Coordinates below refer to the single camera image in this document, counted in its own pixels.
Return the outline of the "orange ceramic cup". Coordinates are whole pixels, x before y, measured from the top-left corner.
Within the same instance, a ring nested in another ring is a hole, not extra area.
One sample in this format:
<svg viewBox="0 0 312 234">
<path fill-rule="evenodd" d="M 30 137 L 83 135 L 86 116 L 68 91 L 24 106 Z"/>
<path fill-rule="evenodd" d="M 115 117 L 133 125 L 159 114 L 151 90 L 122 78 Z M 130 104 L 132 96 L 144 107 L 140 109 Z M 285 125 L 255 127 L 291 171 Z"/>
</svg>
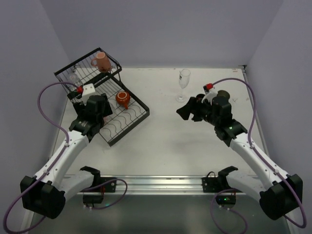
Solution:
<svg viewBox="0 0 312 234">
<path fill-rule="evenodd" d="M 125 109 L 128 109 L 130 102 L 130 94 L 126 91 L 120 91 L 116 94 L 116 101 L 120 106 L 123 106 Z"/>
</svg>

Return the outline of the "clear champagne flute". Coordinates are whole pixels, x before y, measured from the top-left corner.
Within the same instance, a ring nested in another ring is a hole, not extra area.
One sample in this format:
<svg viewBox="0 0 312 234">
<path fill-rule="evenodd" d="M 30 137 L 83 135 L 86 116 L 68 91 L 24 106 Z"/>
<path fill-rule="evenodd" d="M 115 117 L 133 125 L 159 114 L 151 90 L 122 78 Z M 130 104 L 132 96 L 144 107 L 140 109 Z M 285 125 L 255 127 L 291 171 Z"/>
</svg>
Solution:
<svg viewBox="0 0 312 234">
<path fill-rule="evenodd" d="M 188 86 L 190 81 L 191 72 L 189 69 L 182 69 L 179 72 L 178 84 L 181 88 L 181 93 L 176 96 L 177 102 L 184 102 L 185 96 L 183 95 L 183 90 Z"/>
</svg>

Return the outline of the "white and brown tumbler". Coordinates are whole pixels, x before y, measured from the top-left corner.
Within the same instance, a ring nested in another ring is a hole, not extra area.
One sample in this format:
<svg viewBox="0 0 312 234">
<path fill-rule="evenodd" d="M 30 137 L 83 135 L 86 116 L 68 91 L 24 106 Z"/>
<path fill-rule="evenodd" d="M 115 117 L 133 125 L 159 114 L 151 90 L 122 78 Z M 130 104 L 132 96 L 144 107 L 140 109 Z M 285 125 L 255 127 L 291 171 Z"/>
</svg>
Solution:
<svg viewBox="0 0 312 234">
<path fill-rule="evenodd" d="M 227 100 L 230 99 L 230 94 L 229 94 L 227 91 L 225 91 L 225 90 L 219 90 L 219 91 L 217 92 L 217 96 L 218 96 L 218 97 L 224 97 L 224 98 L 226 98 Z"/>
</svg>

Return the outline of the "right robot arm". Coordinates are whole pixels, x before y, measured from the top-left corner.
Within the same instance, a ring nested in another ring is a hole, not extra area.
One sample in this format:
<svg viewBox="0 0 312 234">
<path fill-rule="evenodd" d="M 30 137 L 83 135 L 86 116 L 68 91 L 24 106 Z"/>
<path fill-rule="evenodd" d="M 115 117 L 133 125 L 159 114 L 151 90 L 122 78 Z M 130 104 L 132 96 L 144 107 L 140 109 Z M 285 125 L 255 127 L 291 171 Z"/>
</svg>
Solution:
<svg viewBox="0 0 312 234">
<path fill-rule="evenodd" d="M 250 132 L 233 118 L 232 106 L 226 97 L 211 101 L 191 97 L 177 109 L 183 120 L 205 121 L 213 125 L 216 136 L 235 151 L 256 173 L 257 178 L 228 167 L 218 173 L 225 188 L 237 189 L 258 201 L 262 211 L 277 220 L 296 208 L 302 208 L 303 181 L 274 163 L 252 140 Z"/>
</svg>

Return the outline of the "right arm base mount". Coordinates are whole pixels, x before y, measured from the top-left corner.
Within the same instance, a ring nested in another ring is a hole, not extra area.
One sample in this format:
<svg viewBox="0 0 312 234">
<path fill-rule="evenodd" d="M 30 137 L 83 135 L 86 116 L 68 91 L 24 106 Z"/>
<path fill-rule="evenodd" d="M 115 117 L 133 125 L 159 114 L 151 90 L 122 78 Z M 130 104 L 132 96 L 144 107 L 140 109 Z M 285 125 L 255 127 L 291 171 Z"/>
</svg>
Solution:
<svg viewBox="0 0 312 234">
<path fill-rule="evenodd" d="M 210 171 L 206 176 L 201 178 L 203 192 L 216 194 L 223 190 L 230 189 L 230 186 L 226 181 L 226 176 L 237 170 L 236 167 L 230 166 L 222 169 L 218 173 Z M 218 195 L 214 200 L 222 207 L 233 208 L 236 204 L 236 192 L 239 192 L 239 190 L 229 191 L 229 195 Z"/>
</svg>

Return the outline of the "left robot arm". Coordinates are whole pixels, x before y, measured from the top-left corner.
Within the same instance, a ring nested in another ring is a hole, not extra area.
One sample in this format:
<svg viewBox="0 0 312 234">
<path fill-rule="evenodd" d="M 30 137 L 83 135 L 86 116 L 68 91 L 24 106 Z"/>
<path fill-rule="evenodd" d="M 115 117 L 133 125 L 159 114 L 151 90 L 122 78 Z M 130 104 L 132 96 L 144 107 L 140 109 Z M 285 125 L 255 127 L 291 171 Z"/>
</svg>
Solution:
<svg viewBox="0 0 312 234">
<path fill-rule="evenodd" d="M 104 118 L 113 113 L 106 94 L 92 95 L 86 103 L 75 104 L 75 108 L 78 116 L 63 143 L 33 177 L 25 176 L 20 183 L 23 207 L 50 219 L 58 217 L 69 199 L 94 183 L 94 175 L 86 170 L 80 170 L 68 180 L 64 176 L 100 132 Z"/>
</svg>

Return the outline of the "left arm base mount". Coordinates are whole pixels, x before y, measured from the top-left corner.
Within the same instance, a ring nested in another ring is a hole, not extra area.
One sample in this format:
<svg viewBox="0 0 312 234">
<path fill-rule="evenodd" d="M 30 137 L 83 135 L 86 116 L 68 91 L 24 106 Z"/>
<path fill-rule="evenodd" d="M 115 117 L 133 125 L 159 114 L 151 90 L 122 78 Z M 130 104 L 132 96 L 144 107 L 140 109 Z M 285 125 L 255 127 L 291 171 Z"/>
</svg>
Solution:
<svg viewBox="0 0 312 234">
<path fill-rule="evenodd" d="M 88 166 L 84 166 L 80 170 L 84 172 L 89 172 L 93 176 L 91 186 L 82 190 L 82 192 L 99 193 L 98 195 L 83 195 L 82 202 L 86 208 L 91 210 L 104 210 L 118 204 L 124 199 L 128 190 L 128 184 L 124 179 L 113 176 L 102 177 L 100 174 L 100 170 Z M 104 201 L 105 193 L 116 192 L 117 182 L 122 182 L 125 185 L 125 190 L 123 194 L 117 200 L 108 205 L 105 205 L 103 207 L 96 207 L 95 204 L 101 204 Z"/>
</svg>

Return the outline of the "pink ceramic mug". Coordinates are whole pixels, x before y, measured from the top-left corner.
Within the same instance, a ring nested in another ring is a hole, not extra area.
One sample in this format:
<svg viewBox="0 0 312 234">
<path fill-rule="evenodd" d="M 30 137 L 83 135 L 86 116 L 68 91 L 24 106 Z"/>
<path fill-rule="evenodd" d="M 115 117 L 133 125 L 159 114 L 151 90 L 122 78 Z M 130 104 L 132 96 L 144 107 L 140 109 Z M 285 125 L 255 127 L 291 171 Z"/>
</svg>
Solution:
<svg viewBox="0 0 312 234">
<path fill-rule="evenodd" d="M 91 60 L 91 66 L 98 68 L 100 72 L 109 72 L 112 69 L 110 60 L 105 52 L 98 52 L 95 58 Z"/>
</svg>

